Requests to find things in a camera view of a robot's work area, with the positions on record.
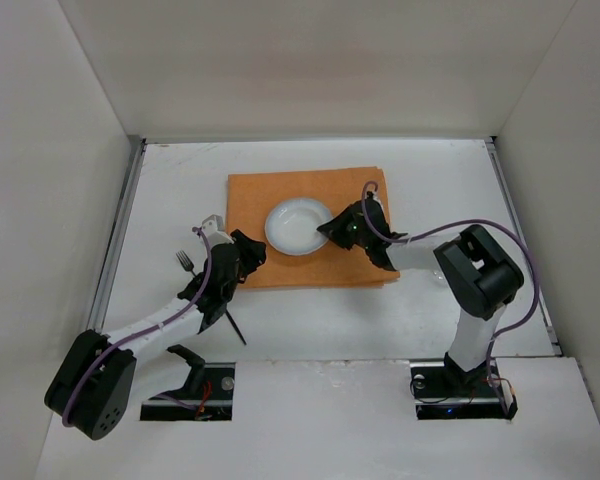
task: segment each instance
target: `rectangular slot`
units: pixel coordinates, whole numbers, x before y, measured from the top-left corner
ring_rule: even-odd
[[[140,420],[148,422],[216,422],[230,421],[233,416],[233,389],[235,387],[235,364],[207,364],[202,384],[210,382],[211,394],[204,399],[203,388],[191,395],[180,390],[164,392],[178,403],[160,397],[153,397],[142,403]]]
[[[499,377],[496,366],[492,372]],[[418,420],[505,419],[498,397],[485,381],[465,387],[452,385],[442,362],[414,363],[411,378]],[[507,398],[502,385],[499,390]]]

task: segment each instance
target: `fork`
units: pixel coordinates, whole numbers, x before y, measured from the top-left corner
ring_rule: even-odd
[[[178,252],[176,252],[176,257],[178,258],[178,261],[180,262],[182,268],[184,268],[184,271],[194,275],[193,262],[189,258],[189,255],[187,255],[184,250],[179,250]]]
[[[178,252],[176,252],[176,258],[180,262],[180,265],[182,266],[182,268],[184,268],[185,272],[189,272],[191,275],[195,275],[195,273],[193,273],[193,262],[191,261],[191,259],[189,258],[189,255],[187,255],[187,253],[184,250],[179,250]],[[238,337],[240,337],[240,340],[242,341],[242,343],[244,345],[246,345],[247,341],[242,336],[242,332],[238,328],[238,324],[233,319],[233,316],[229,313],[229,310],[225,311],[225,314],[227,315],[229,322],[231,322],[231,326],[238,334]]]

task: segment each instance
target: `white bowl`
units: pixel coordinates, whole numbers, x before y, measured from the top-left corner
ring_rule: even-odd
[[[291,198],[271,210],[264,232],[279,252],[308,255],[329,241],[316,228],[332,218],[331,211],[313,198]]]

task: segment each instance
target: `orange napkin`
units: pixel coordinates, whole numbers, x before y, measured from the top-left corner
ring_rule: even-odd
[[[279,203],[294,197],[315,198],[335,217],[360,199],[369,180],[378,182],[389,221],[384,173],[376,167],[229,175],[227,231],[237,228],[267,243],[267,261],[249,276],[244,287],[380,286],[397,279],[398,272],[375,267],[359,247],[349,251],[328,242],[310,255],[292,257],[269,245],[264,233],[267,216]]]

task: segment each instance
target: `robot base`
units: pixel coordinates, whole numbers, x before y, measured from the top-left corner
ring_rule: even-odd
[[[492,367],[492,373],[496,378],[499,376],[496,366]],[[506,398],[502,385],[498,388]],[[418,420],[506,419],[495,392],[483,376],[459,385],[450,381],[442,360],[411,362],[409,389]]]

